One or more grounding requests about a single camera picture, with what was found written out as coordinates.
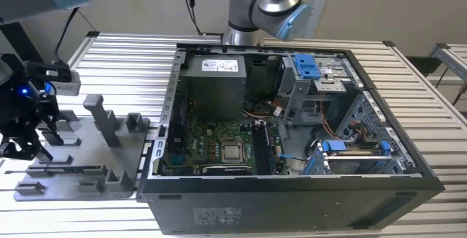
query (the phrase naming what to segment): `black computer chassis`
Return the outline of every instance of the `black computer chassis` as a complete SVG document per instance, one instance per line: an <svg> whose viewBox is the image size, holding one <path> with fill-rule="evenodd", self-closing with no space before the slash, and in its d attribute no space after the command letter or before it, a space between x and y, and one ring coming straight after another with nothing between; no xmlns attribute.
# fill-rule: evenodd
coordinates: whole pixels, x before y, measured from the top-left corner
<svg viewBox="0 0 467 238"><path fill-rule="evenodd" d="M343 53L423 177L148 179L151 152L161 151L152 146L136 200L149 204L164 234L381 229L444 190L351 50L177 45L179 52L212 49Z"/></svg>

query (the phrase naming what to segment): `aluminum table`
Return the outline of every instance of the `aluminum table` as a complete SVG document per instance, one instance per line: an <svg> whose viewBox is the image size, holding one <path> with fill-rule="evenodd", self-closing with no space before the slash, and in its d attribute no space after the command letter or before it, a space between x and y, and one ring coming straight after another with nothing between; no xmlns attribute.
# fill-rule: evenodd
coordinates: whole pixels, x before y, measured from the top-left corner
<svg viewBox="0 0 467 238"><path fill-rule="evenodd" d="M176 43L220 44L216 36L89 36L69 60L81 76L81 95L59 97L61 109L88 115L87 94L103 94L116 115L140 112L156 127ZM396 47L383 42L299 39L265 46L349 49L367 71L405 132L433 168L445 191L380 232L223 235L225 237L467 237L467 120L439 94ZM14 202L13 187L29 161L0 166L0 234L21 237L161 237L147 204L117 201Z"/></svg>

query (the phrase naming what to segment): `green circuit board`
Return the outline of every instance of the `green circuit board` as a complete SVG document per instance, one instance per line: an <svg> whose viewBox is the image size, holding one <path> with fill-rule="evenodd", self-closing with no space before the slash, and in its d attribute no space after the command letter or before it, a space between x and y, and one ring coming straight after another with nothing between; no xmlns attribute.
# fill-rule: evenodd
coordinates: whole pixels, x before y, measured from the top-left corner
<svg viewBox="0 0 467 238"><path fill-rule="evenodd" d="M255 174L255 153L251 133L252 124L191 123L188 127L187 150L183 157L168 154L169 175L197 175L205 166L248 166ZM276 125L268 128L271 146L281 143ZM243 146L243 162L224 164L221 159L223 142L237 142Z"/></svg>

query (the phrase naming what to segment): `power supply label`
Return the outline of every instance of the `power supply label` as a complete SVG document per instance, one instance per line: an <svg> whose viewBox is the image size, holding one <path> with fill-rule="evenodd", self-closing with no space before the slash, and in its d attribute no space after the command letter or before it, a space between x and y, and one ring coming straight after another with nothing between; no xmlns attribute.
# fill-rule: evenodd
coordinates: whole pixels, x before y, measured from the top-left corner
<svg viewBox="0 0 467 238"><path fill-rule="evenodd" d="M201 62L201 71L239 72L236 60L205 59Z"/></svg>
<svg viewBox="0 0 467 238"><path fill-rule="evenodd" d="M237 225L241 207L197 207L192 214L195 225Z"/></svg>

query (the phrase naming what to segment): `motherboard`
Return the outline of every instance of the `motherboard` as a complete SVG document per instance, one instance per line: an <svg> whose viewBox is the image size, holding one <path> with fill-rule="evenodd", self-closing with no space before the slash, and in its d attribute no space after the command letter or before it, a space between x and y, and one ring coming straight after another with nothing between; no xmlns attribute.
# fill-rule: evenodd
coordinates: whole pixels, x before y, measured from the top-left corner
<svg viewBox="0 0 467 238"><path fill-rule="evenodd" d="M167 175L256 175L264 166L285 173L285 162L276 156L283 149L276 124L267 123L260 138L256 128L253 123L191 122L184 153L168 153ZM264 156L272 161L265 165Z"/></svg>

